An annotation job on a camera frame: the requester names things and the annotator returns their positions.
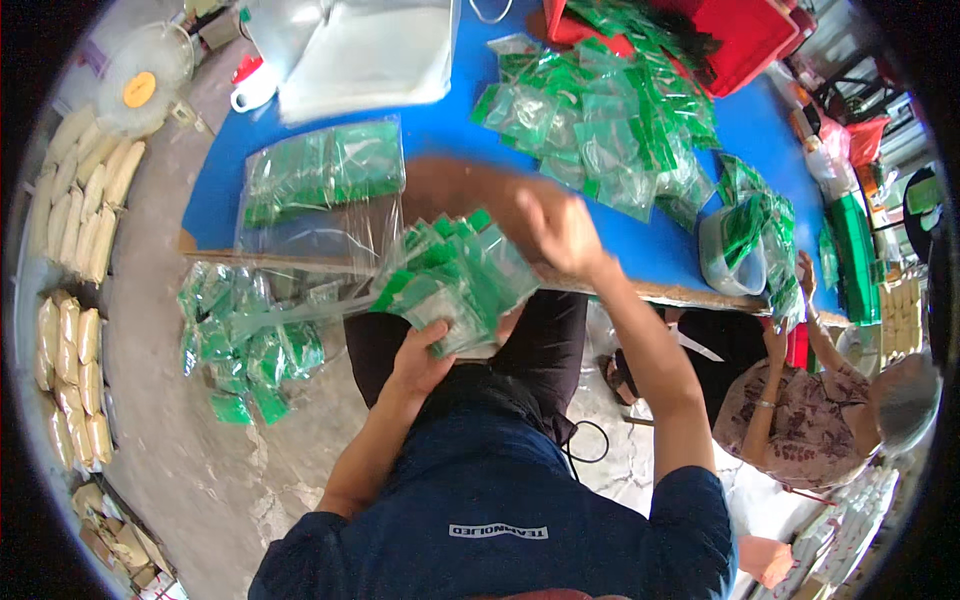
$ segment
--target blue table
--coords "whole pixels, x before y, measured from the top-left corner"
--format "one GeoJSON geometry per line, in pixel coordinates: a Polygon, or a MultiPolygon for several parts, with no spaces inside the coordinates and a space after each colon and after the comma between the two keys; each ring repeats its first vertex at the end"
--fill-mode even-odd
{"type": "MultiPolygon", "coordinates": [[[[277,101],[247,113],[231,112],[224,121],[197,176],[182,227],[196,242],[197,251],[219,251],[233,246],[237,207],[244,179],[244,159],[281,139],[386,114],[399,114],[403,150],[408,157],[441,154],[483,160],[533,172],[535,161],[499,143],[495,132],[470,124],[467,116],[487,84],[497,79],[496,56],[488,40],[523,31],[534,0],[516,0],[508,16],[496,25],[481,23],[464,7],[454,53],[451,90],[429,106],[372,110],[323,119],[288,129],[279,122],[277,101]]],[[[814,257],[822,280],[817,236],[824,211],[816,183],[804,164],[803,150],[788,127],[777,92],[759,77],[737,93],[716,102],[717,134],[727,152],[743,158],[770,186],[789,198],[796,210],[797,248],[814,257]]],[[[718,161],[710,152],[698,152],[708,173],[716,179],[718,161]]],[[[707,204],[701,218],[721,206],[719,196],[707,204]]],[[[615,253],[627,275],[661,289],[683,289],[694,295],[710,292],[700,275],[696,237],[654,210],[643,224],[606,206],[589,203],[604,245],[615,253]]],[[[820,290],[816,303],[839,313],[835,290],[820,290]]]]}

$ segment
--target floral shirt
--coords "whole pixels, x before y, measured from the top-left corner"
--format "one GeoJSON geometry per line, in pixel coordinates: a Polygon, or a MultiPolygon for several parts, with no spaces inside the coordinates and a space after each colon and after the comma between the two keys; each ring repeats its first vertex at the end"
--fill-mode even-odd
{"type": "MultiPolygon", "coordinates": [[[[720,408],[713,439],[736,457],[742,458],[747,427],[769,374],[766,359],[750,367],[730,386],[720,408]]],[[[848,423],[867,410],[869,386],[847,364],[816,374],[784,365],[764,457],[766,473],[798,490],[816,492],[853,480],[870,458],[857,455],[848,423]]]]}

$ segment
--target clear plastic container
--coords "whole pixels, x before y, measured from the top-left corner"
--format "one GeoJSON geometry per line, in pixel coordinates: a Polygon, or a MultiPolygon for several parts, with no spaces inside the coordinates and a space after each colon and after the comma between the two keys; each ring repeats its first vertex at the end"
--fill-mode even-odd
{"type": "Polygon", "coordinates": [[[700,271],[707,284],[727,296],[756,296],[767,284],[767,262],[763,257],[763,240],[740,261],[736,268],[727,266],[723,254],[720,226],[731,209],[721,208],[700,224],[700,271]]]}

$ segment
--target black cable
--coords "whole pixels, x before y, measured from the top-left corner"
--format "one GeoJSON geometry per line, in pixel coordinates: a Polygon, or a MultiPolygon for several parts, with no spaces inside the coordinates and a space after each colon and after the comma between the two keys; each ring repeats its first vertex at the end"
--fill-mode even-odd
{"type": "Polygon", "coordinates": [[[607,445],[607,447],[604,448],[603,454],[600,455],[600,458],[588,460],[588,459],[580,458],[579,456],[574,456],[570,452],[570,440],[566,441],[566,449],[564,451],[566,452],[566,458],[570,463],[570,470],[573,471],[573,478],[576,479],[578,483],[580,482],[580,475],[577,474],[577,469],[576,467],[573,466],[573,461],[577,461],[578,463],[585,463],[587,465],[595,465],[596,463],[599,463],[603,459],[607,458],[607,453],[610,452],[610,438],[607,436],[607,432],[603,430],[603,427],[596,424],[592,420],[578,420],[577,422],[573,423],[574,427],[579,428],[580,425],[593,425],[594,427],[596,427],[596,430],[599,431],[600,435],[603,436],[604,443],[607,445]]]}

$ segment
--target hand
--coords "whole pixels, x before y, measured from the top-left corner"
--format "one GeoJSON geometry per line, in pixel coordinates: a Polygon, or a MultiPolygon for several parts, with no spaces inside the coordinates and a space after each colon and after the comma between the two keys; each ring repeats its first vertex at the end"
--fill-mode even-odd
{"type": "Polygon", "coordinates": [[[430,345],[441,340],[448,330],[445,321],[434,321],[421,331],[410,327],[407,339],[396,352],[394,372],[384,384],[380,396],[409,404],[415,409],[415,417],[427,395],[446,377],[456,359],[453,354],[437,359],[430,353],[430,345]]]}
{"type": "Polygon", "coordinates": [[[608,256],[584,201],[572,194],[545,201],[522,188],[516,192],[516,205],[550,264],[561,273],[590,282],[608,256]]]}
{"type": "Polygon", "coordinates": [[[804,251],[800,251],[797,264],[804,269],[804,278],[800,280],[800,289],[804,290],[807,300],[813,300],[813,293],[817,290],[817,274],[813,271],[813,259],[804,251]]]}
{"type": "Polygon", "coordinates": [[[786,362],[786,337],[786,319],[780,324],[780,333],[777,333],[777,326],[772,321],[763,332],[763,344],[767,347],[767,357],[772,368],[781,368],[786,362]]]}

